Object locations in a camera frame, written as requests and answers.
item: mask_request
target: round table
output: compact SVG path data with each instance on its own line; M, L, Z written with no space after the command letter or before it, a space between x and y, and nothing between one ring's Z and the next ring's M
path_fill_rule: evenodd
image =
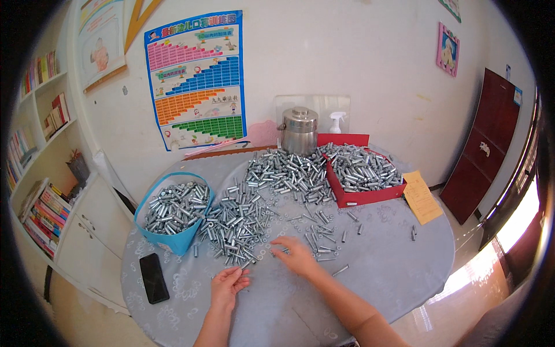
M374 150L388 155L379 148ZM174 164L160 177L176 171L198 174L217 194L214 200L217 204L223 189L233 185L233 177L243 178L252 157L253 152L246 152L187 160ZM402 172L410 171L406 164L393 163ZM267 189L261 192L264 198L269 198ZM279 196L279 199L279 206L274 209L281 217L306 213L303 205L293 201L292 195ZM312 212L322 209L332 214L334 221L328 227L338 227L337 244L327 239L322 239L322 244L330 248L339 245L339 255L336 260L320 264L331 273L349 264L336 279L375 306L389 322L443 289L455 257L453 232L445 215L420 226L402 199L342 210L333 201L323 208L313 204L309 208ZM347 210L364 224L362 235L357 235L358 223L346 214ZM312 221L304 218L293 223L285 219L276 217L271 222L267 231L269 240L280 234L304 239L305 229ZM413 225L418 232L415 241L411 239ZM341 243L343 230L349 231L346 243ZM210 306L211 278L225 267L223 257L214 259L207 240L194 242L199 245L198 258L193 257L192 251L179 257L159 248L148 242L137 228L131 230L127 239L122 260L123 298L143 332L161 346L193 345ZM255 247L255 255L261 254L263 259L248 267L251 285L238 294L229 345L310 347L337 346L348 341L350 334L318 292L273 258L269 248L268 243ZM139 258L151 253L158 254L170 293L169 300L155 305L147 301L139 267Z

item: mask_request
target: fingers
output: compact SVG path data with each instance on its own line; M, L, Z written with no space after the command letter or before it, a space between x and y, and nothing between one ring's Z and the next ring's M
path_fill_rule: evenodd
M229 274L228 277L225 279L225 283L229 287L231 287L239 279L239 277L241 277L242 274L243 271L238 266L236 266L235 271L232 271L231 274Z
M283 262L286 262L287 257L289 257L289 255L285 254L285 252L278 250L276 248L270 249L270 252L272 252L276 257L279 258L279 260Z
M231 275L232 273L234 273L237 269L239 269L238 266L234 266L232 268L228 268L228 269L223 269L222 271L220 271L216 276L223 276L224 278L226 278L227 276Z
M283 245L288 248L297 243L299 239L296 236L280 236L275 240L270 241L272 245Z
M250 285L250 280L248 277L243 277L241 278L243 281L238 281L237 283L235 283L235 285L233 286L233 289L235 289L235 292L238 293L241 289L244 289L246 287L248 287Z

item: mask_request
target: bookshelf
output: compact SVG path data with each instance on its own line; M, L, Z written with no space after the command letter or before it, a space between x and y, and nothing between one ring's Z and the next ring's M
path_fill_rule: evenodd
M129 314L122 297L119 276L125 240L133 227L132 215L122 208L123 202L108 183L109 179L103 178L96 169L91 146L96 150L97 148L94 147L94 139L91 139L90 129L83 115L79 99L82 97L81 91L72 88L77 79L77 67L73 61L76 50L73 31L74 26L79 23L79 14L77 2L63 3L44 28L32 54L27 57L26 68L33 66L32 62L37 61L38 57L55 51L54 64L57 66L54 73L48 69L51 77L43 78L42 83L34 79L37 83L30 83L29 86L32 84L33 88L26 94L22 93L23 86L16 86L18 95L9 136L17 134L17 139L24 140L17 142L21 147L16 147L19 158L15 159L21 167L17 167L19 179L13 184L9 196L9 214L14 232L23 235L20 239L26 240L48 266L96 301L115 311ZM67 110L64 112L69 115L69 120L64 124L60 119L59 125L54 127L57 128L54 133L45 132L45 119L53 109L53 101L61 93L65 96ZM36 147L35 152L31 151L33 147ZM77 185L78 181L67 165L75 149L82 153L90 174L73 200L69 213L62 215L58 210L65 223L60 221L57 246L52 256L52 253L43 251L44 244L41 243L41 239L47 241L44 239L45 235L56 243L55 238L46 230L49 229L47 223L35 220L39 229L32 227L30 229L34 232L29 234L18 216L22 202L32 193L37 181L48 178L49 183L65 195ZM50 206L50 209L54 211L56 205ZM43 211L43 217L46 217L48 211ZM36 231L41 230L44 235L37 234Z

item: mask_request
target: hand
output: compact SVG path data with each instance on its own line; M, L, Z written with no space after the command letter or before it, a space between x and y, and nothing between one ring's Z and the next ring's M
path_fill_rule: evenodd
M250 284L250 278L244 277L248 273L238 266L220 271L210 283L210 308L231 313L235 307L235 295Z
M310 249L297 237L280 236L270 241L270 243L289 248L289 254L285 254L276 248L270 249L270 252L283 261L287 268L294 273L307 278L310 274L321 269L312 254L310 254Z

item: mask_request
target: brown door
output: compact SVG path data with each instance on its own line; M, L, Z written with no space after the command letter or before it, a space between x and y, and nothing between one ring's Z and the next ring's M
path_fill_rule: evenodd
M513 98L514 85L486 69L472 130L440 195L461 224L476 210L503 163L520 109Z

